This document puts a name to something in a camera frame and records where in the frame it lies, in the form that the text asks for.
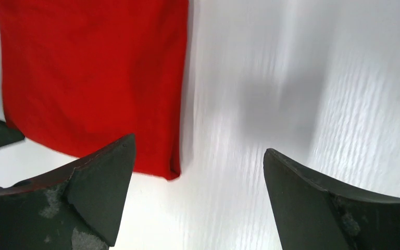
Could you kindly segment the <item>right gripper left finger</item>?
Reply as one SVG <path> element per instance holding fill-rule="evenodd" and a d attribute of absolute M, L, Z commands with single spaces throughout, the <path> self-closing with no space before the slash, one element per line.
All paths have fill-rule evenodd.
<path fill-rule="evenodd" d="M 0 249 L 109 249 L 136 155 L 123 136 L 52 171 L 0 187 Z"/>

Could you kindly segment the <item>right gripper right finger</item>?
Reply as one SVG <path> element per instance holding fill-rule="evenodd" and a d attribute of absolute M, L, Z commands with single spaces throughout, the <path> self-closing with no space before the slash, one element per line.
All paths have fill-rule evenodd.
<path fill-rule="evenodd" d="M 272 148 L 263 166 L 283 249 L 400 249 L 399 197 L 349 185 Z"/>

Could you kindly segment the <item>red t shirt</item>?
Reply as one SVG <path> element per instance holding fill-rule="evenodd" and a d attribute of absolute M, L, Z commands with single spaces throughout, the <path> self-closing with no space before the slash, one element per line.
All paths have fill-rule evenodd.
<path fill-rule="evenodd" d="M 188 1 L 0 1 L 5 120 L 83 157 L 133 133 L 134 170 L 180 176 Z"/>

